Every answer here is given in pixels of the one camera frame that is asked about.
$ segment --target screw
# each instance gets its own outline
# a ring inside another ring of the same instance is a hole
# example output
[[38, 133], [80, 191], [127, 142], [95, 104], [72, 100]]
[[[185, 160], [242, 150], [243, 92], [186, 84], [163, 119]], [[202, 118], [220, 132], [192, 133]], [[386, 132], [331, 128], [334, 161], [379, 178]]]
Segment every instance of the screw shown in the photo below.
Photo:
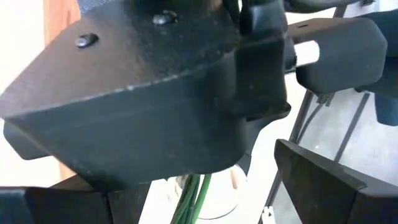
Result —
[[376, 2], [376, 1], [375, 0], [363, 0], [362, 6], [369, 6], [369, 5], [373, 4], [374, 2]]
[[96, 34], [93, 33], [83, 34], [75, 40], [75, 45], [76, 47], [83, 49], [85, 47], [93, 45], [98, 40], [99, 38]]
[[163, 10], [161, 14], [154, 15], [152, 22], [157, 25], [161, 26], [164, 24], [170, 24], [177, 21], [177, 13], [170, 11], [170, 10]]

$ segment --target metal rod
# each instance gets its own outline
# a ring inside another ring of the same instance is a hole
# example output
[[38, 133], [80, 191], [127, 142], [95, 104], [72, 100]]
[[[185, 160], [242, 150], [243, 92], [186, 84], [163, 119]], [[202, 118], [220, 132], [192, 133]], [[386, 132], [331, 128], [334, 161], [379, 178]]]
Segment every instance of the metal rod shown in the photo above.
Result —
[[[293, 130], [290, 134], [289, 141], [298, 143], [301, 128], [304, 124], [305, 118], [307, 117], [308, 109], [310, 108], [313, 98], [313, 93], [307, 91], [304, 95], [303, 103], [301, 104], [300, 110], [294, 123]], [[280, 183], [282, 182], [279, 171], [276, 173], [274, 182], [272, 183], [271, 190], [269, 192], [265, 207], [269, 207], [274, 203], [276, 193], [279, 189]]]
[[343, 141], [341, 142], [340, 148], [337, 151], [337, 154], [335, 156], [334, 161], [339, 162], [341, 157], [343, 156], [344, 150], [346, 149], [346, 146], [348, 144], [349, 139], [353, 135], [353, 132], [355, 130], [356, 125], [358, 124], [358, 121], [362, 115], [363, 109], [365, 109], [366, 103], [368, 102], [368, 99], [370, 97], [369, 93], [365, 93], [362, 97], [362, 100], [358, 106], [358, 109], [356, 110], [353, 120], [348, 126], [347, 133], [345, 134]]

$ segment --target green cable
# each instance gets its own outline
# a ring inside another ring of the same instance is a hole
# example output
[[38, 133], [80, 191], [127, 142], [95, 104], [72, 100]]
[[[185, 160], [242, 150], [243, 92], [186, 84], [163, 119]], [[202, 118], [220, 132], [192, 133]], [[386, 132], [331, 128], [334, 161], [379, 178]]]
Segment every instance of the green cable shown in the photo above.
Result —
[[196, 199], [197, 199], [197, 195], [198, 195], [198, 191], [199, 191], [199, 185], [200, 185], [200, 175], [195, 174], [194, 178], [198, 179], [198, 182], [197, 182], [197, 184], [195, 186], [195, 190], [193, 191], [189, 207], [187, 208], [187, 210], [188, 210], [187, 218], [185, 219], [185, 222], [183, 224], [192, 224], [193, 209], [195, 208], [195, 202], [196, 202]]
[[190, 175], [188, 178], [191, 178], [191, 181], [187, 181], [187, 183], [184, 186], [184, 190], [187, 190], [187, 194], [185, 195], [184, 198], [181, 198], [180, 201], [178, 202], [177, 209], [174, 213], [173, 219], [172, 219], [172, 224], [178, 224], [180, 223], [180, 220], [183, 216], [186, 214], [186, 210], [188, 207], [189, 202], [191, 201], [191, 198], [193, 197], [193, 192], [195, 190], [195, 186], [199, 183], [199, 179], [194, 178], [194, 176]]
[[185, 220], [187, 219], [188, 216], [189, 216], [188, 209], [186, 208], [184, 210], [184, 213], [182, 214], [180, 220], [177, 222], [177, 224], [185, 224]]
[[203, 202], [205, 201], [207, 190], [209, 189], [210, 180], [211, 180], [211, 174], [206, 174], [205, 178], [203, 179], [203, 183], [200, 187], [200, 192], [199, 192], [197, 202], [195, 203], [195, 207], [193, 209], [193, 218], [192, 218], [193, 224], [196, 223], [196, 221], [199, 217], [200, 210], [203, 206]]

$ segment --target black panel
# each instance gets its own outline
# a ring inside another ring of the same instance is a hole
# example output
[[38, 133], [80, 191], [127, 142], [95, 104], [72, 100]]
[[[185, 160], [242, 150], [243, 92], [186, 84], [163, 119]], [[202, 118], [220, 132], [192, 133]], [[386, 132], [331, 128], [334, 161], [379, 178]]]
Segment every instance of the black panel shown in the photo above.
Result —
[[398, 222], [395, 185], [286, 140], [276, 142], [275, 159], [303, 224]]
[[131, 189], [108, 194], [113, 224], [139, 223], [149, 187], [150, 183], [139, 184]]
[[[153, 24], [165, 9], [177, 21]], [[246, 152], [247, 119], [290, 109], [276, 24], [241, 37], [221, 0], [111, 2], [27, 67], [0, 115], [95, 189], [217, 172]], [[86, 33], [99, 41], [75, 47]]]
[[380, 80], [361, 89], [398, 99], [398, 57], [386, 58]]
[[69, 177], [66, 180], [63, 180], [53, 186], [53, 189], [60, 190], [79, 190], [79, 191], [93, 191], [94, 188], [85, 180], [83, 180], [78, 175], [74, 175], [73, 177]]
[[25, 136], [20, 129], [7, 122], [4, 123], [3, 134], [7, 142], [23, 159], [29, 160], [49, 156], [40, 148], [40, 145]]
[[387, 42], [369, 19], [311, 19], [289, 25], [296, 43], [316, 40], [317, 63], [296, 69], [297, 81], [314, 93], [325, 94], [378, 81]]
[[387, 12], [374, 12], [361, 16], [371, 19], [387, 40], [387, 57], [398, 57], [398, 9]]
[[100, 193], [35, 187], [0, 188], [0, 223], [111, 224]]

